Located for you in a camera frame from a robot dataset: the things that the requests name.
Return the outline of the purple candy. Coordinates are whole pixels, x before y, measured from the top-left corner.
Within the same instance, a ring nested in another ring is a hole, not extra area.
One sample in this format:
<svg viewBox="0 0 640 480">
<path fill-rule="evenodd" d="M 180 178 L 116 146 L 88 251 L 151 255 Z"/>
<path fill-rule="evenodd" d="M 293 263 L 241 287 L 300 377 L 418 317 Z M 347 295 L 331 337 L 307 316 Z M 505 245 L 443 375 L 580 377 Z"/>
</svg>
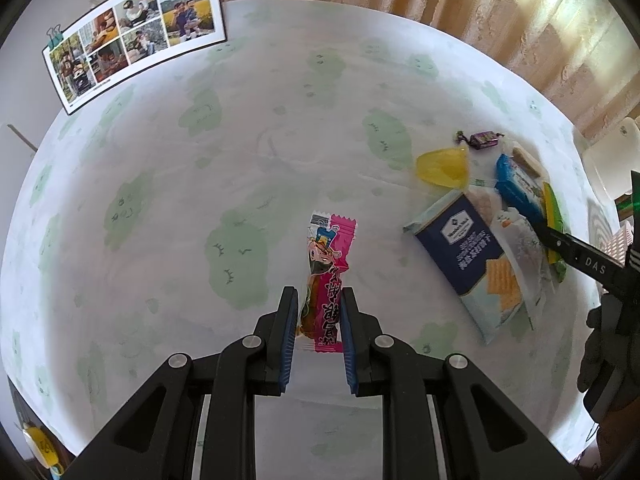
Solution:
<svg viewBox="0 0 640 480">
<path fill-rule="evenodd" d="M 486 148 L 494 148 L 499 144 L 502 138 L 503 134 L 495 131 L 482 131 L 466 136 L 462 130 L 459 130 L 454 135 L 454 142 L 464 142 L 473 150 L 480 151 L 486 150 Z"/>
</svg>

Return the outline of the white translucent snack bag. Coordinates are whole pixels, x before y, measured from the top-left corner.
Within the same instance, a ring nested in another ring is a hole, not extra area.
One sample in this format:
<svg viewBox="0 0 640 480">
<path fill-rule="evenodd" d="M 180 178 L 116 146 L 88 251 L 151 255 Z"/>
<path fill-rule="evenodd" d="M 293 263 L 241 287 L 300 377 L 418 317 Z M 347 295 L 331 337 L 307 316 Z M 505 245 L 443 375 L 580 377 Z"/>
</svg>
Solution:
<svg viewBox="0 0 640 480">
<path fill-rule="evenodd" d="M 529 323 L 537 328 L 544 317 L 544 307 L 554 293 L 546 250 L 528 220 L 511 206 L 506 206 L 494 188 L 471 185 L 466 190 L 510 264 L 509 275 L 518 284 L 520 304 Z"/>
</svg>

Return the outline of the yellow jelly snack pouch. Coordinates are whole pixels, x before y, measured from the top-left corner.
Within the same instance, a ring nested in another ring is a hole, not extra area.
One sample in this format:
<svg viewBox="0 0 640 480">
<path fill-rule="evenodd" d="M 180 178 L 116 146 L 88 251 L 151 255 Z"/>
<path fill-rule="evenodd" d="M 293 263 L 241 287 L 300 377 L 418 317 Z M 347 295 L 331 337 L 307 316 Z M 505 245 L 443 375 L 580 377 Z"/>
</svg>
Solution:
<svg viewBox="0 0 640 480">
<path fill-rule="evenodd" d="M 458 146 L 426 152 L 416 159 L 416 176 L 444 188 L 465 188 L 469 180 L 468 151 Z"/>
</svg>

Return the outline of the pink cartoon snack packet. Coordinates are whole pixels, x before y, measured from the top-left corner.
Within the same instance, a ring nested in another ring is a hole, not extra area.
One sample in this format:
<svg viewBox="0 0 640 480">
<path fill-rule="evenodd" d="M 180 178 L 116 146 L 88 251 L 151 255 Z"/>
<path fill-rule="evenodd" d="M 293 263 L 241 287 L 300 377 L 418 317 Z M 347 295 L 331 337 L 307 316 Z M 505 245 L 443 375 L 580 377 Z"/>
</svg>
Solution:
<svg viewBox="0 0 640 480">
<path fill-rule="evenodd" d="M 343 274 L 349 269 L 348 254 L 357 221 L 339 214 L 314 211 L 307 235 L 309 276 L 297 333 L 319 353 L 343 351 L 338 331 L 341 318 Z"/>
</svg>

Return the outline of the teal binder clip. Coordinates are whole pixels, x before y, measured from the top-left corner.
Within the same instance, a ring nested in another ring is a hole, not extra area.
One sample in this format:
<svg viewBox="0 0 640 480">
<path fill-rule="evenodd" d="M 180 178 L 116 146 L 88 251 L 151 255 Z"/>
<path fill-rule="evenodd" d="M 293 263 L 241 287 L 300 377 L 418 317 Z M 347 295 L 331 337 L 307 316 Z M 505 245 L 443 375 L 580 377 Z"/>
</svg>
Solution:
<svg viewBox="0 0 640 480">
<path fill-rule="evenodd" d="M 47 36 L 49 38 L 48 48 L 50 50 L 55 49 L 64 40 L 64 35 L 62 33 L 61 25 L 56 24 L 50 27 L 47 30 Z"/>
</svg>

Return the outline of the white plastic basket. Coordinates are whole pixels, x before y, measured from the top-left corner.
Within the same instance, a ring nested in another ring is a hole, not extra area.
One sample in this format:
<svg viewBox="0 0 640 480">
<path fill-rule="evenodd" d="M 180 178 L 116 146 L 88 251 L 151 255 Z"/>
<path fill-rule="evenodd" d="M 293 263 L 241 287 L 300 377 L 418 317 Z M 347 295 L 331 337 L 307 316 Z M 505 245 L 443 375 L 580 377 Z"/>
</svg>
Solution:
<svg viewBox="0 0 640 480">
<path fill-rule="evenodd" d="M 601 204 L 588 200 L 588 232 L 589 243 L 592 246 L 616 260 L 621 266 L 625 264 L 627 248 L 634 240 L 634 227 L 628 220 L 624 220 L 613 230 L 605 218 Z"/>
</svg>

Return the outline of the green cloud patterned tablecloth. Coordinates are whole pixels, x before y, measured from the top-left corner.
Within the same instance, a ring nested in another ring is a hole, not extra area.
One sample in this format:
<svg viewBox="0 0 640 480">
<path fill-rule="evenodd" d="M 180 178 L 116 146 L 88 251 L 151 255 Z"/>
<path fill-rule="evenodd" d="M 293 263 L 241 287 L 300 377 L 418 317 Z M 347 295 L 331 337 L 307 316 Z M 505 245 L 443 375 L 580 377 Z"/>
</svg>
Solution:
<svg viewBox="0 0 640 480">
<path fill-rule="evenodd" d="M 344 283 L 386 333 L 466 354 L 567 458 L 593 423 L 576 389 L 597 285 L 567 274 L 530 324 L 485 342 L 405 225 L 440 197 L 414 163 L 458 131 L 502 132 L 548 171 L 574 235 L 616 214 L 589 184 L 572 123 L 526 81 L 412 21 L 303 0 L 228 4 L 229 39 L 59 114 L 4 251 L 6 372 L 79 453 L 173 353 L 249 333 L 304 289 L 315 211 L 358 223 Z"/>
</svg>

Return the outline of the navy wafer biscuit pack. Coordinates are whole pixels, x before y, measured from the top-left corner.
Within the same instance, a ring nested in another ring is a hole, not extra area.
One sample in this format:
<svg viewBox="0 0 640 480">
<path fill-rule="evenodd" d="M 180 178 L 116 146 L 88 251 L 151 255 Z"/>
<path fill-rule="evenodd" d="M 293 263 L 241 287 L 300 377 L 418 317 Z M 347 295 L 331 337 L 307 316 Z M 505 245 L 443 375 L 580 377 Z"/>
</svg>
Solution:
<svg viewBox="0 0 640 480">
<path fill-rule="evenodd" d="M 451 191 L 402 229 L 425 248 L 489 344 L 523 296 L 506 251 L 468 196 Z"/>
</svg>

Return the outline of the blue snack packet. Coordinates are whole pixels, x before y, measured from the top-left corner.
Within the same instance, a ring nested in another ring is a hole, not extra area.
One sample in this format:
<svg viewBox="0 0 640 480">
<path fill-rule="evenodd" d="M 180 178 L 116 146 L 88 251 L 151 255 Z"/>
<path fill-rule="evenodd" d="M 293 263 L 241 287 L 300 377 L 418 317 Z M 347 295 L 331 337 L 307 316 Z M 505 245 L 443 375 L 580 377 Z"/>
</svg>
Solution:
<svg viewBox="0 0 640 480">
<path fill-rule="evenodd" d="M 512 157 L 502 154 L 497 159 L 496 176 L 495 188 L 510 207 L 530 223 L 546 220 L 541 188 Z"/>
</svg>

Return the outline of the yellow object at edge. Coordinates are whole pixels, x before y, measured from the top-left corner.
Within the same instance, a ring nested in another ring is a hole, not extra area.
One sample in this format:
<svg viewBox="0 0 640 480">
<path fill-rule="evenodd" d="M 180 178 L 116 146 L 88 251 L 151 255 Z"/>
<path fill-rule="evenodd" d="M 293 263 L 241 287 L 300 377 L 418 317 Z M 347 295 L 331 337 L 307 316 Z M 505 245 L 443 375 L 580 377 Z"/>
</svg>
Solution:
<svg viewBox="0 0 640 480">
<path fill-rule="evenodd" d="M 49 438 L 40 428 L 36 426 L 24 426 L 22 433 L 27 446 L 41 466 L 54 471 L 56 474 L 62 474 L 64 472 L 64 467 L 58 458 L 58 453 L 55 451 Z"/>
</svg>

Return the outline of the green snack packet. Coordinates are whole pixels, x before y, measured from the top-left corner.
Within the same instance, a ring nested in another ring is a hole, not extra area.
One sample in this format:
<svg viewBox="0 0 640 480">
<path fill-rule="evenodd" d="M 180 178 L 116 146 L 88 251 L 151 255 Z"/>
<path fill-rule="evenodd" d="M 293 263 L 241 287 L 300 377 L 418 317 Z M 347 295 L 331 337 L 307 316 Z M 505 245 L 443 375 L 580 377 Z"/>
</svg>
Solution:
<svg viewBox="0 0 640 480">
<path fill-rule="evenodd" d="M 542 182 L 542 195 L 544 196 L 544 211 L 546 212 L 547 226 L 560 232 L 565 232 L 564 220 L 560 211 L 558 200 L 554 194 L 551 184 Z M 559 283 L 565 280 L 567 265 L 561 256 L 552 250 L 546 249 L 547 260 L 556 280 Z"/>
</svg>

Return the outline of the white thermos jug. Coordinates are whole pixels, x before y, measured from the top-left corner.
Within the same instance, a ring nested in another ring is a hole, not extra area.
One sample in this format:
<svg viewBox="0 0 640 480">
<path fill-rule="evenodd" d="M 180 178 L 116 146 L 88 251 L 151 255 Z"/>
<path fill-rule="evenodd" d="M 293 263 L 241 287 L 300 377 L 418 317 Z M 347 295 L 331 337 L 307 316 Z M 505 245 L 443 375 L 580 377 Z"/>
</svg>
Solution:
<svg viewBox="0 0 640 480">
<path fill-rule="evenodd" d="M 631 191 L 631 171 L 639 170 L 639 127 L 625 117 L 582 153 L 588 180 L 602 204 Z"/>
</svg>

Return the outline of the photo collage poster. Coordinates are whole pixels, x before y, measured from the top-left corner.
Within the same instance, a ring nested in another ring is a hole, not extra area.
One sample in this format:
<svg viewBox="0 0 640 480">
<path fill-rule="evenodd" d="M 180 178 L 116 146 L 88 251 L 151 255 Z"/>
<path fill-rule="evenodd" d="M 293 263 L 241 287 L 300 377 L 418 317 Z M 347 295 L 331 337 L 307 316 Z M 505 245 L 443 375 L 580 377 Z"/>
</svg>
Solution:
<svg viewBox="0 0 640 480">
<path fill-rule="evenodd" d="M 66 114 L 170 58 L 227 40 L 221 0 L 105 0 L 42 50 Z"/>
</svg>

